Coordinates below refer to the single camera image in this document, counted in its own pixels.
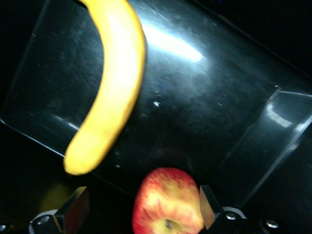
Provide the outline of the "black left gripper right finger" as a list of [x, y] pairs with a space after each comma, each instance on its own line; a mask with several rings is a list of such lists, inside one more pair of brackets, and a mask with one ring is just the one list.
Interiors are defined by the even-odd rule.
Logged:
[[206, 234], [238, 234], [246, 216], [241, 210], [221, 206], [208, 185], [199, 187], [200, 212]]

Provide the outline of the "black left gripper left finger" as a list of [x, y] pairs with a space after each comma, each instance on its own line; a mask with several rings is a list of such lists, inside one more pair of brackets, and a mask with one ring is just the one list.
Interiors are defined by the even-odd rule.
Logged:
[[30, 234], [76, 234], [90, 211], [88, 187], [78, 187], [57, 210], [37, 215], [29, 224]]

